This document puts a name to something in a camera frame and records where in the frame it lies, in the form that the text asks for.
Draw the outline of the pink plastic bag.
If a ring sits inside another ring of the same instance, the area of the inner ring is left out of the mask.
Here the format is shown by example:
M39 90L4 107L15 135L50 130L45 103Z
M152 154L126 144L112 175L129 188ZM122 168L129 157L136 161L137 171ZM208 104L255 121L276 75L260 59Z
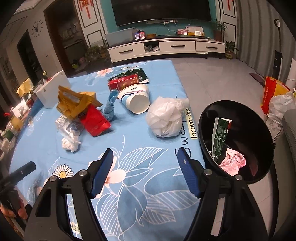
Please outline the pink plastic bag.
M238 174L239 169L246 165L246 159L240 152L227 149L226 157L219 165L222 170L224 170L230 176L235 176Z

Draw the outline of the red snack bag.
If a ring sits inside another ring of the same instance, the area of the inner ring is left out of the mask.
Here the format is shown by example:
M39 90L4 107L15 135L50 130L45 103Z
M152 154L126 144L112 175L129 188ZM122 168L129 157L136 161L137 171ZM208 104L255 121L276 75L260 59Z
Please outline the red snack bag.
M110 122L93 104L89 104L88 107L79 114L79 120L86 131L93 137L101 135L111 127Z

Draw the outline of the green red snack wrapper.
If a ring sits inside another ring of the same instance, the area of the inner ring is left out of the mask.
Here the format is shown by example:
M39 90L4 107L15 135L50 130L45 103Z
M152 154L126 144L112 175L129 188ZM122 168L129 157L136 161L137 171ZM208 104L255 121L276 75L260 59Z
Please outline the green red snack wrapper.
M215 118L214 128L211 138L212 158L217 161L221 155L223 144L226 140L227 133L232 124L232 120L227 118Z

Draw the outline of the clear blister packaging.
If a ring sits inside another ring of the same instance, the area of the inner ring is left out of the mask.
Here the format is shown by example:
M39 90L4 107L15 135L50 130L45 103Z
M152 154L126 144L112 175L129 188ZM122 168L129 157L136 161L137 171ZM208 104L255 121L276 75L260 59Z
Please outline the clear blister packaging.
M64 137L69 138L79 137L81 132L84 130L84 126L78 118L70 120L64 115L61 115L55 121L55 125L57 130L62 133Z

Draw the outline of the white plastic bag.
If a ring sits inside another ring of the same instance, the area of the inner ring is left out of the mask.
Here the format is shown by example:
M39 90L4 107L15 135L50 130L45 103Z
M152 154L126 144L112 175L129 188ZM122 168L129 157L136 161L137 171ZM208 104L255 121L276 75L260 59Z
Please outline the white plastic bag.
M282 126L282 119L284 114L290 110L295 109L295 92L287 92L273 96L269 102L269 112L267 116L279 126Z
M178 136L183 121L184 110L190 107L188 98L159 96L149 107L146 122L158 138Z

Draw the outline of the blue textured cloth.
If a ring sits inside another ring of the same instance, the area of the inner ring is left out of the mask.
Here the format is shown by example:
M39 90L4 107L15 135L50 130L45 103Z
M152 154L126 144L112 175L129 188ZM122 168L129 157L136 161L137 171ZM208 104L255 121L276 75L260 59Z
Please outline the blue textured cloth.
M109 97L107 99L107 103L104 108L101 110L103 116L108 120L112 121L114 117L114 103L118 97L119 91L114 89L111 90Z

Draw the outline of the yellow chip bag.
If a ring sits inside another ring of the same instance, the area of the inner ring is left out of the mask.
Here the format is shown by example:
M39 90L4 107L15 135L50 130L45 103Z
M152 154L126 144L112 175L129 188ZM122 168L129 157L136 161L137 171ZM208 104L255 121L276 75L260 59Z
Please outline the yellow chip bag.
M77 118L90 104L96 108L102 106L102 103L96 98L96 92L74 92L63 86L59 86L58 90L56 109L69 120Z

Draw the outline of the white blue paper cup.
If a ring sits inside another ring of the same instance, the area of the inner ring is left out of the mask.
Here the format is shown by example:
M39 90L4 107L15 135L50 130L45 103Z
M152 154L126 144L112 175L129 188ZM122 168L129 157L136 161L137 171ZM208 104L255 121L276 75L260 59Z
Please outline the white blue paper cup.
M149 89L145 84L134 84L124 88L118 94L118 99L132 113L141 114L150 106Z

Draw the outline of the red cigarette carton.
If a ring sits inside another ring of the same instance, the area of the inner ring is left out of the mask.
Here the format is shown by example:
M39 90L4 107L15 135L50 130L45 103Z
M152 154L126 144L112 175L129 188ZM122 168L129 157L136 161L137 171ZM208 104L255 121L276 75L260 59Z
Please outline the red cigarette carton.
M117 78L115 80L111 80L108 83L109 90L118 90L121 91L125 89L126 87L129 87L134 84L138 84L138 75L132 74L125 77Z

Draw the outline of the dark green foil bag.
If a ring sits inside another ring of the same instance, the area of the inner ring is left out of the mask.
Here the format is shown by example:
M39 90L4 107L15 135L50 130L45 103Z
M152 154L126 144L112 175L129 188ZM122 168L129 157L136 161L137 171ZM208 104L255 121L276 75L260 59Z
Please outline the dark green foil bag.
M123 78L131 75L137 75L139 83L149 83L149 78L147 77L146 73L142 68L129 69L124 73L120 73L112 78L109 78L108 81L116 80L118 78Z

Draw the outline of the yellow bottle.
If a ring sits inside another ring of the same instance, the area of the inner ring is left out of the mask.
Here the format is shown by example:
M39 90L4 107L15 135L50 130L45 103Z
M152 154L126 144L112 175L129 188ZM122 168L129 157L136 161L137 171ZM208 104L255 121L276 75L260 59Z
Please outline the yellow bottle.
M13 127L17 130L20 131L23 127L22 121L17 118L15 115L11 115L9 121L13 125Z

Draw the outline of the white box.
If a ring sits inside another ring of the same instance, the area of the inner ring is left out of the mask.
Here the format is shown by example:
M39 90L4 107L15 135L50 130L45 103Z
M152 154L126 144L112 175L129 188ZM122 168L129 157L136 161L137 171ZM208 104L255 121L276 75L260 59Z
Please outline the white box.
M62 70L52 76L45 84L40 84L34 90L44 108L53 108L58 103L59 86L71 87L71 84Z

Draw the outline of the white plastic bag on floor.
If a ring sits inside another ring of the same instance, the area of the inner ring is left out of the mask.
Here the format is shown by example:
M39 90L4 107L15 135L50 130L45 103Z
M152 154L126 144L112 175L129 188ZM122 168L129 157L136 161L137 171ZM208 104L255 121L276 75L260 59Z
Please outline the white plastic bag on floor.
M295 109L295 92L287 92L273 96L269 102L269 112L267 116L279 126L282 126L282 119L284 114L290 110Z

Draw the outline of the potted plant by cabinet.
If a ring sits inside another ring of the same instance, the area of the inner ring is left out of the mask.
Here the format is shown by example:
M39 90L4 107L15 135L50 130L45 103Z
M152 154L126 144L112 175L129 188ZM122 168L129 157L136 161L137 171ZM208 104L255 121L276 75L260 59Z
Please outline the potted plant by cabinet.
M225 24L217 19L212 19L211 27L214 33L214 40L222 42L222 34L225 32L226 29Z

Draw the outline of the wall clock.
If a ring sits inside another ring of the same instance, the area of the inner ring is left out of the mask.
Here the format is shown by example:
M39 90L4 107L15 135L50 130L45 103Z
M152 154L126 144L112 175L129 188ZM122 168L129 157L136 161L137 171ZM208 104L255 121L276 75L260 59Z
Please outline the wall clock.
M42 30L43 30L43 21L41 19L38 21L34 21L31 36L33 38L39 37L42 33Z

